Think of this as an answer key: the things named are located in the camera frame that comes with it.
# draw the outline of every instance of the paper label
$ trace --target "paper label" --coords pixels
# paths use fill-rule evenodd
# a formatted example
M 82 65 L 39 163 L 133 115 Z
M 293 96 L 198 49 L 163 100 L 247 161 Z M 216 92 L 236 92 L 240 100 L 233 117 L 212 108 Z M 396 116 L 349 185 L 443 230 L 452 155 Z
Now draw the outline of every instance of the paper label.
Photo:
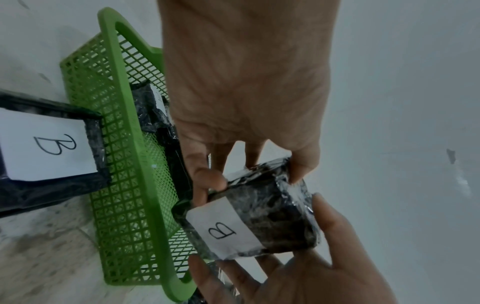
M 0 108 L 0 150 L 11 180 L 97 172 L 83 120 Z
M 153 84 L 150 84 L 150 89 L 153 92 L 153 97 L 155 98 L 156 108 L 159 109 L 162 113 L 167 115 L 167 110 L 165 109 L 164 101 L 160 92 L 157 90 L 157 87 Z
M 226 197 L 189 210 L 186 219 L 220 259 L 265 248 Z

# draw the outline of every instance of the green plastic basket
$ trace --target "green plastic basket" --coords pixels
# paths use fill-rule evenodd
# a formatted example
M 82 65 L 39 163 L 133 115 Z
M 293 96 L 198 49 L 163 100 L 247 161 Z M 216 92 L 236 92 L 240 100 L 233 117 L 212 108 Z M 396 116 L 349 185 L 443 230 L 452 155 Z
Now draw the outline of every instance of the green plastic basket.
M 174 301 L 195 284 L 188 256 L 195 252 L 175 223 L 178 200 L 164 149 L 140 130 L 129 83 L 150 80 L 167 95 L 162 50 L 149 46 L 115 10 L 98 13 L 100 34 L 64 59 L 70 102 L 102 113 L 110 187 L 90 195 L 105 281 L 161 284 Z

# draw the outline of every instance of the person's right hand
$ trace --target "person's right hand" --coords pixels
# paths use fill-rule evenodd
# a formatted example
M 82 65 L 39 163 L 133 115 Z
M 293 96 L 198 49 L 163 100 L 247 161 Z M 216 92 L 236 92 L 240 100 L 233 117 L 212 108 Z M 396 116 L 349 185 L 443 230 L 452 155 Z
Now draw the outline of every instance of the person's right hand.
M 260 284 L 236 261 L 219 261 L 245 303 L 260 304 L 395 304 L 388 283 L 365 252 L 354 229 L 318 194 L 313 197 L 316 221 L 328 242 L 332 264 L 315 250 L 294 252 L 283 265 L 274 255 L 257 258 L 268 276 Z M 208 304 L 235 304 L 232 295 L 196 255 L 188 264 Z
M 339 2 L 158 0 L 170 113 L 195 205 L 226 188 L 236 141 L 246 167 L 266 140 L 291 151 L 292 183 L 317 167 Z

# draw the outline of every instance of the black ink writing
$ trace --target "black ink writing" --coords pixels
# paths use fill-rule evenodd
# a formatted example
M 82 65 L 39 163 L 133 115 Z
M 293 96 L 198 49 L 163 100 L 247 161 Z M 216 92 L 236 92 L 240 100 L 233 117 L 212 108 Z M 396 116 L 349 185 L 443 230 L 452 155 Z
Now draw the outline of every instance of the black ink writing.
M 49 138 L 35 137 L 35 136 L 33 138 L 35 139 L 36 144 L 44 152 L 46 152 L 48 154 L 51 154 L 51 155 L 60 155 L 63 152 L 62 147 L 66 148 L 66 149 L 69 149 L 69 150 L 74 150 L 77 147 L 77 143 L 75 142 L 75 140 L 70 135 L 68 135 L 68 134 L 64 134 L 64 135 L 67 136 L 68 138 L 70 138 L 70 140 L 49 139 Z M 40 142 L 45 142 L 45 141 L 55 142 L 56 146 L 58 148 L 58 151 L 56 151 L 57 149 L 55 149 L 54 152 L 51 152 L 51 151 L 48 151 L 46 148 L 42 147 Z M 65 143 L 73 143 L 73 147 L 68 147 L 68 146 L 65 145 Z
M 237 234 L 235 231 L 231 230 L 227 225 L 217 222 L 215 228 L 210 228 L 208 230 L 211 236 L 216 239 L 226 238 L 232 234 Z

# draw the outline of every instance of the lattice pattern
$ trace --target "lattice pattern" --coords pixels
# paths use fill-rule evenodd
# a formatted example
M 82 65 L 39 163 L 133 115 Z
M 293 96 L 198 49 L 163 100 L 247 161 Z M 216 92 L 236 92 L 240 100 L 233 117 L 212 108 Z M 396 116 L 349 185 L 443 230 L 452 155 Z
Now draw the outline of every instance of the lattice pattern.
M 163 74 L 123 36 L 119 35 L 118 38 L 129 81 L 149 79 L 163 95 L 167 95 Z M 129 136 L 132 133 L 124 125 L 126 117 L 120 110 L 120 104 L 124 101 L 118 94 L 119 90 L 114 87 L 101 34 L 64 60 L 61 68 L 71 103 L 98 111 L 104 118 L 103 140 L 112 183 L 108 188 L 92 193 L 90 200 L 105 280 L 111 284 L 159 283 L 158 261 L 146 217 L 148 209 L 142 198 L 134 168 L 135 159 L 129 146 Z M 188 254 L 193 248 L 188 241 L 185 243 L 185 235 L 183 231 L 178 231 L 179 227 L 170 212 L 178 198 L 165 153 L 154 135 L 144 134 L 143 138 L 150 161 L 156 165 L 152 168 L 152 174 L 168 237 L 173 236 L 171 250 L 182 248 L 180 252 Z M 174 258 L 184 256 L 176 253 L 172 255 Z M 176 269 L 180 277 L 186 271 L 183 264 Z

